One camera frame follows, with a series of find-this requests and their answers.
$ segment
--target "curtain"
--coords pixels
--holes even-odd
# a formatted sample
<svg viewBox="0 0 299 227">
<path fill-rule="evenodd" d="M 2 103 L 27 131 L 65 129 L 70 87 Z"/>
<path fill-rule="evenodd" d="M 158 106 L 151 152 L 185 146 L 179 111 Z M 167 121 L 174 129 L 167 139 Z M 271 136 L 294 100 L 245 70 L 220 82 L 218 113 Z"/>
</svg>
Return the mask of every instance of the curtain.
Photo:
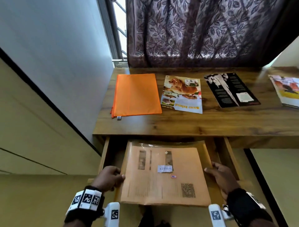
<svg viewBox="0 0 299 227">
<path fill-rule="evenodd" d="M 298 35 L 298 0 L 126 0 L 130 67 L 261 67 Z"/>
</svg>

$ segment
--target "orange paper document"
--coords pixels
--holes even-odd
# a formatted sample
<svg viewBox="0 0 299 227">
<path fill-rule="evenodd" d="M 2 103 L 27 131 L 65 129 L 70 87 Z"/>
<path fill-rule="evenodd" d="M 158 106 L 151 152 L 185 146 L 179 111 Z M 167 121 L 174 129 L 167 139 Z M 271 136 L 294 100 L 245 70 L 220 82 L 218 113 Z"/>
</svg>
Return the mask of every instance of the orange paper document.
<svg viewBox="0 0 299 227">
<path fill-rule="evenodd" d="M 161 113 L 155 74 L 117 75 L 112 118 Z"/>
<path fill-rule="evenodd" d="M 143 205 L 208 206 L 211 199 L 197 149 L 128 143 L 117 200 Z"/>
</svg>

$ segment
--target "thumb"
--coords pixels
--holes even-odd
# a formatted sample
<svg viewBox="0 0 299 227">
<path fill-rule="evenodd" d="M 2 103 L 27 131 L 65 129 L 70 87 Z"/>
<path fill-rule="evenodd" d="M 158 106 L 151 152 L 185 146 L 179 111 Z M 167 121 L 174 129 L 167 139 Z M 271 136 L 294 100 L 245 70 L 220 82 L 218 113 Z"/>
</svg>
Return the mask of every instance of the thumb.
<svg viewBox="0 0 299 227">
<path fill-rule="evenodd" d="M 119 174 L 115 176 L 115 186 L 119 187 L 121 183 L 125 180 L 126 176 L 124 174 Z"/>
<path fill-rule="evenodd" d="M 218 170 L 211 169 L 211 168 L 205 168 L 205 172 L 213 175 L 214 177 L 216 177 L 218 175 Z"/>
</svg>

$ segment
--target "open drawer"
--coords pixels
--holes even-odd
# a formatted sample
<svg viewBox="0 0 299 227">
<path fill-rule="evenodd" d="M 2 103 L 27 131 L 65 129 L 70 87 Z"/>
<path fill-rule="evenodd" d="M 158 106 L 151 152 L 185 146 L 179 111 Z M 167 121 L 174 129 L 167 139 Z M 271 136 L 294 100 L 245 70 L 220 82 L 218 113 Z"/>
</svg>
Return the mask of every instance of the open drawer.
<svg viewBox="0 0 299 227">
<path fill-rule="evenodd" d="M 201 160 L 202 168 L 211 168 L 211 161 L 221 163 L 228 166 L 235 178 L 238 181 L 243 181 L 243 175 L 240 171 L 239 165 L 235 159 L 232 148 L 226 137 L 196 137 L 196 138 L 171 138 L 171 137 L 128 137 L 128 136 L 110 136 L 106 138 L 102 159 L 99 166 L 99 172 L 105 166 L 117 166 L 121 168 L 123 159 L 125 156 L 125 151 L 127 147 L 128 140 L 131 139 L 141 139 L 141 140 L 159 140 L 159 141 L 175 141 L 175 142 L 194 142 L 194 141 L 205 141 L 203 143 L 204 148 L 198 149 L 199 157 Z M 223 198 L 220 194 L 220 190 L 217 189 L 218 186 L 213 177 L 204 172 L 209 193 L 211 196 L 212 203 L 217 203 L 219 205 L 223 204 Z"/>
</svg>

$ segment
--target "orange zipper pouch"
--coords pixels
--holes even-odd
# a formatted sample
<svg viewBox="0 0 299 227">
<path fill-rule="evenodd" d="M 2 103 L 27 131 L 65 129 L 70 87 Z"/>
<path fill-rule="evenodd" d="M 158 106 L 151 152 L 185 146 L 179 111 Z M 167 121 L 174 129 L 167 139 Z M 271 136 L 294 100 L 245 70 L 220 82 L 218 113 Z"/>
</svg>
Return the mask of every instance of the orange zipper pouch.
<svg viewBox="0 0 299 227">
<path fill-rule="evenodd" d="M 117 75 L 111 116 L 161 114 L 155 74 Z"/>
</svg>

